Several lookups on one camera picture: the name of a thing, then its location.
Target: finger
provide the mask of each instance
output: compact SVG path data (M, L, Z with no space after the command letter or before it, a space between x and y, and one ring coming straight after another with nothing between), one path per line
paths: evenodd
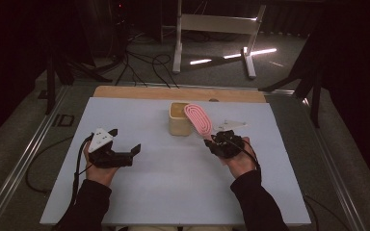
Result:
M249 137L243 137L242 140L251 143L251 139Z

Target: hand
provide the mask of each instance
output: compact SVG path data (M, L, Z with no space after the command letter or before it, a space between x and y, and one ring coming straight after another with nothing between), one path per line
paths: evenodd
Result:
M89 146L91 141L86 143L84 147L84 155L86 157L86 178L88 180L93 180L97 183L110 187L111 182L113 180L116 171L119 169L118 167L110 167L110 168L100 168L96 167L89 161Z
M251 140L248 137L244 137L242 138L242 140L245 141L245 150L249 152L253 157L255 157L256 154L248 145L248 143L251 143ZM256 164L254 163L254 161L252 161L251 158L243 152L240 152L232 158L221 160L229 167L229 170L235 179L248 171L256 169Z

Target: wire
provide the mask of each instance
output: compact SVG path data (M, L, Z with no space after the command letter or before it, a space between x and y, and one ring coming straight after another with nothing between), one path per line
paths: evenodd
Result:
M114 84L114 86L117 86L117 85L119 84L119 80L121 79L122 75L124 75L124 72L125 72L125 70L126 70L126 69L127 69L127 67L128 67L128 64L126 64L126 63L124 63L124 64L125 64L125 67L124 67L124 69L122 70L122 72L121 72L121 74L119 75L119 77L117 78L116 83Z
M168 64L169 62L170 62L170 60L171 60L171 56L170 55L166 55L166 54L161 54L161 55L157 55L157 56L155 56L155 57L150 57L150 56L148 56L148 55L143 55L143 54L138 54L138 53L134 53L134 52L131 52L131 51L128 51L127 50L127 54L128 55L131 55L132 57L134 57L134 58L136 58L136 59L138 59L138 60L140 60L140 61L143 61L143 62L145 62L145 63L147 63L147 64L151 64L152 65L152 69L153 69L153 71L154 71L154 73L155 73L155 75L162 81L162 82L164 82L165 83L165 85L168 87L168 88L171 88L171 86L167 83L167 81L165 81L163 78L162 78L162 76L161 75L159 75L158 74L158 72L157 72L157 70L155 69L155 66L156 65L161 65L161 66L163 66L164 68L165 68L165 70L167 71L167 73L169 74L169 76L170 76L170 78L171 78L171 80L172 80L172 82L175 84L175 86L179 89L179 86L178 86L178 84L174 81L174 79L172 78L172 75L171 75L171 73L170 73L170 71L167 69L167 67L166 67L166 64ZM167 57L168 59L166 60L166 61L164 61L164 62L162 62L161 60L159 60L158 58L160 58L160 57Z
M83 174L84 172L86 172L90 167L92 167L93 164L90 164L88 167L86 167L84 170L80 171L79 175Z
M344 228L346 230L351 231L351 229L344 223L344 221L342 221L342 219L340 219L338 217L338 215L336 215L332 210L330 210L329 208L327 208L327 206L325 206L322 203L318 202L316 199L314 199L313 197L307 195L306 193L304 194L304 196L307 197L308 199L314 201L315 203L317 203L318 205L320 205L325 210L327 210L330 214L332 214L344 226Z
M68 204L66 212L63 214L62 218L60 218L59 222L57 222L57 224L52 227L52 230L57 230L62 225L62 222L66 217L66 214L68 213L68 211L70 211L70 209L73 207L74 203L76 202L77 193L78 193L78 190L79 190L79 175L81 174L81 172L80 172L80 161L81 161L84 146L86 145L86 143L88 141L91 141L92 138L93 138L93 133L89 137L85 138L83 140L82 144L80 145L79 153L78 153L78 156L77 156L76 171L74 172L74 181L73 181L70 203Z
M41 154L43 154L45 151L49 150L50 148L52 148L52 147L54 147L54 146L56 146L56 145L58 145L58 144L60 144L60 143L62 143L62 142L65 142L65 141L71 140L72 138L73 138L73 136L68 137L68 138L65 138L65 139L63 139L63 140L61 140L61 141L54 142L54 143L52 143L52 144L48 145L47 147L45 147L42 151L38 152L38 153L35 155L35 157L33 158L32 162L31 162L31 164L30 164L30 165L28 166L28 168L26 169L26 173L25 173L25 183L26 183L26 185L27 185L31 190L33 190L33 191L35 191L35 192L38 192L38 193L44 193L44 194L47 194L47 193L50 193L50 192L51 192L51 190L41 190L41 189L38 189L38 188L34 187L34 186L30 183L30 180L29 180L29 172L30 172L30 169L31 169L31 167L32 167L33 163L35 162L35 160L36 160L36 159L37 159Z
M240 146L238 146L236 143L234 143L233 141L231 141L231 140L228 140L228 139L225 139L225 141L226 142L228 142L228 143L230 143L230 144L232 144L233 146L235 146L235 147L237 147L239 150L241 150L242 151L242 153L244 153L244 154L246 154L246 155L248 155L250 158L251 158L251 160L255 163L255 165L256 165L256 169L257 170L260 170L261 168L260 168L260 164L259 164L259 162L258 162L258 160L257 160L257 157L254 155L254 156L252 156L252 154L251 153L249 153L248 151L246 151L244 148L241 148ZM251 144L250 143L248 143L247 141L244 141L244 140L242 140L244 143L247 143L248 144L248 146L251 148L251 150L253 151L253 153L255 154L255 152L254 152L254 150L253 150L253 147L251 147Z
M128 65L128 67L130 67L131 72L133 73L132 78L133 78L133 81L134 81L134 86L137 86L137 81L134 78L134 76L136 76L144 84L144 86L146 88L148 88L148 85L140 78L140 76L138 76L138 74L137 74L137 72L135 72L134 68L128 63L128 56L127 56L127 65Z
M304 203L308 206L308 208L311 210L311 213L313 214L314 216L314 221L315 221L315 230L319 231L320 230L320 227L319 227L319 224L318 224L318 218L317 218L317 215L314 211L314 209L312 208L312 206L310 205L310 203L308 203L308 201L303 197L303 200L304 200Z

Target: beige box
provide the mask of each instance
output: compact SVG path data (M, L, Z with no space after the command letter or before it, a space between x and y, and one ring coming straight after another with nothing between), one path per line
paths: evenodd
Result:
M173 136L189 136L192 133L192 123L184 113L188 103L172 102L170 105L170 133Z

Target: white stand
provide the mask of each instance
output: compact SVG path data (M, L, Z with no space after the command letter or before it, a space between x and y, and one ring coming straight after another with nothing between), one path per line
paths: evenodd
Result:
M173 57L173 73L179 73L181 67L182 42L181 31L207 31L251 35L247 47L243 48L243 56L249 77L254 79L254 71L251 51L259 31L263 18L265 5L261 5L257 18L224 17L210 15L182 14L182 0L178 0L178 15L176 22L176 47Z

